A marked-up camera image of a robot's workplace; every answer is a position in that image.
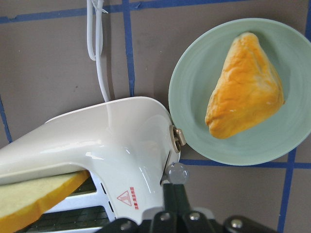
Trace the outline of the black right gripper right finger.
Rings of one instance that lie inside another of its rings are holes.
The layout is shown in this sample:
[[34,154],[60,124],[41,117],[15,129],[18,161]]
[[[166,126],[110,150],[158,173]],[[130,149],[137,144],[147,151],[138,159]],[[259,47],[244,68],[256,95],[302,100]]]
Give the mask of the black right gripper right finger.
[[228,217],[223,224],[214,218],[207,217],[200,210],[190,207],[189,200],[182,184],[175,185],[175,196],[178,214],[181,216],[187,233],[275,233],[267,226],[244,216]]

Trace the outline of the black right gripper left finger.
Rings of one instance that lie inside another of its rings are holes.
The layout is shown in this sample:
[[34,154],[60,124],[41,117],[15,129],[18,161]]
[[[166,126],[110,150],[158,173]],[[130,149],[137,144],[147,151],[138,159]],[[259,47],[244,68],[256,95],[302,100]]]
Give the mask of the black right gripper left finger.
[[99,233],[175,233],[177,232],[177,202],[172,184],[163,185],[163,207],[151,219],[140,225],[128,218],[119,218],[98,230]]

